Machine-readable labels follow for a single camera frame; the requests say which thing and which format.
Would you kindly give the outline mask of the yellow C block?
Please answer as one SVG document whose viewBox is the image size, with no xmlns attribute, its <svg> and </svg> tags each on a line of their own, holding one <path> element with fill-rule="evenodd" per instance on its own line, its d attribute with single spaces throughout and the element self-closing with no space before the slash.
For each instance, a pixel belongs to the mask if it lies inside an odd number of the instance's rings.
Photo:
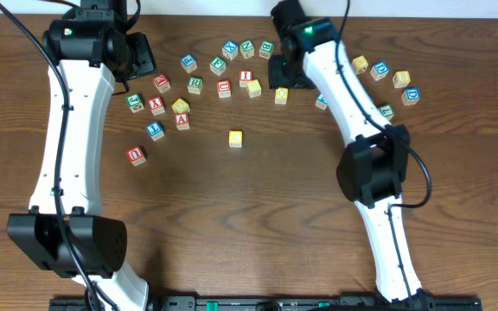
<svg viewBox="0 0 498 311">
<path fill-rule="evenodd" d="M 243 144 L 243 132 L 241 130 L 230 130 L 228 133 L 228 144 L 230 148 L 241 148 Z"/>
</svg>

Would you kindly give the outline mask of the green R block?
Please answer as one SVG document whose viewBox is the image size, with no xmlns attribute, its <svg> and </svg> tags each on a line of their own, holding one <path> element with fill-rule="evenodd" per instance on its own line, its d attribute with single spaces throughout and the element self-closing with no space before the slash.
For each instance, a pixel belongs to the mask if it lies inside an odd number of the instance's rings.
<svg viewBox="0 0 498 311">
<path fill-rule="evenodd" d="M 187 84 L 188 92 L 193 94 L 201 94 L 203 88 L 203 79 L 200 77 L 191 76 Z"/>
</svg>

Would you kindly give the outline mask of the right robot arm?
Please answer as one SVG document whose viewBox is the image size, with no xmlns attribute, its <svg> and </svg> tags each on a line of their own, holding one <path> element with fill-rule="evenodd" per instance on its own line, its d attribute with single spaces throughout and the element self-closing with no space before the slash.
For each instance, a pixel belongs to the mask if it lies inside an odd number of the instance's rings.
<svg viewBox="0 0 498 311">
<path fill-rule="evenodd" d="M 336 176 L 367 230 L 376 289 L 390 304 L 412 305 L 422 284 L 412 267 L 402 211 L 402 183 L 410 148 L 405 126 L 394 126 L 374 105 L 351 66 L 341 31 L 327 18 L 311 19 L 298 1 L 271 10 L 284 70 L 310 81 L 325 97 L 344 142 Z"/>
</svg>

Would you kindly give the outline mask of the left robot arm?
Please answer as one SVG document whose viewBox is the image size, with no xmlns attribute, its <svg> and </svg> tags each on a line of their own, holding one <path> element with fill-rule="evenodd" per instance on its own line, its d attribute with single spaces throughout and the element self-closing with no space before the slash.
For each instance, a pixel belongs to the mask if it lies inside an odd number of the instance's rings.
<svg viewBox="0 0 498 311">
<path fill-rule="evenodd" d="M 105 115 L 116 84 L 156 71 L 125 0 L 83 0 L 51 22 L 35 46 L 48 62 L 50 108 L 41 172 L 10 239 L 42 270 L 82 284 L 70 310 L 157 310 L 149 284 L 126 262 L 124 222 L 103 214 L 99 169 Z"/>
</svg>

